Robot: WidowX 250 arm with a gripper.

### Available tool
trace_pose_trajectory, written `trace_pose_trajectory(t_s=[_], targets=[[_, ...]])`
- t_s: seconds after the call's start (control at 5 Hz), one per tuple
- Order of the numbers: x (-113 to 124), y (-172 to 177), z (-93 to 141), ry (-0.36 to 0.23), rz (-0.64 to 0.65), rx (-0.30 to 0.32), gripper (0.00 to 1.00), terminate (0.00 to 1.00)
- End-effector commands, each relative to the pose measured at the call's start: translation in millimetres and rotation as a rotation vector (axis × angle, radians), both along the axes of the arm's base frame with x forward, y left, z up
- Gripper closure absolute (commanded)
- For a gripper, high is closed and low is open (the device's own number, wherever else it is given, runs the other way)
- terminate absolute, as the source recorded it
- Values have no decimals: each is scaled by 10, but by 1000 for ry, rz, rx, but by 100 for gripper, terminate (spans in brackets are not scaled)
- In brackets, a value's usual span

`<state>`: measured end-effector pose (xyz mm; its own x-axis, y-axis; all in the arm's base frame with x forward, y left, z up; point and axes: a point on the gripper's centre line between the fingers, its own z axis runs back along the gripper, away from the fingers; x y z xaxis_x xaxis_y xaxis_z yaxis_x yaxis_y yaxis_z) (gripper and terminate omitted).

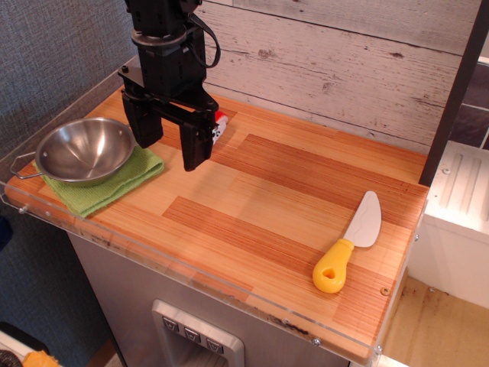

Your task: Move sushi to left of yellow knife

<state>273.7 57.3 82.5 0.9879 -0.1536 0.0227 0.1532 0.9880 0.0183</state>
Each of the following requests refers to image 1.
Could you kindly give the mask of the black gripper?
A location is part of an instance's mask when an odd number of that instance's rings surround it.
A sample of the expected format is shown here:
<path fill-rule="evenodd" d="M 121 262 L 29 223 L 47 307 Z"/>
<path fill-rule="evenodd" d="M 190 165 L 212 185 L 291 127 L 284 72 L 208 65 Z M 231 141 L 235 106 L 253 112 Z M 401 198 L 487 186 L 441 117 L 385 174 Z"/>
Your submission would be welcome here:
<path fill-rule="evenodd" d="M 180 143 L 185 171 L 194 171 L 212 154 L 217 102 L 203 89 L 207 70 L 205 28 L 177 28 L 163 36 L 133 30 L 131 40 L 138 49 L 139 67 L 122 67 L 122 96 L 125 114 L 135 141 L 148 148 L 159 141 L 162 119 L 180 125 Z"/>

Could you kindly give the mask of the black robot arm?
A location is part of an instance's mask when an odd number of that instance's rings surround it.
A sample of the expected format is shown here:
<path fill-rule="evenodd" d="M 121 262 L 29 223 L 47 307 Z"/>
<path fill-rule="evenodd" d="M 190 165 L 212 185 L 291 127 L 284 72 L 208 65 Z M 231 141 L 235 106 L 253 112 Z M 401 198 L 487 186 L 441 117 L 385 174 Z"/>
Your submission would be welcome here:
<path fill-rule="evenodd" d="M 123 66 L 122 101 L 136 142 L 147 148 L 163 135 L 162 121 L 180 128 L 186 171 L 195 170 L 212 154 L 218 103 L 204 90 L 207 71 L 205 37 L 215 34 L 196 14 L 200 1 L 128 1 L 138 49 L 139 67 Z"/>

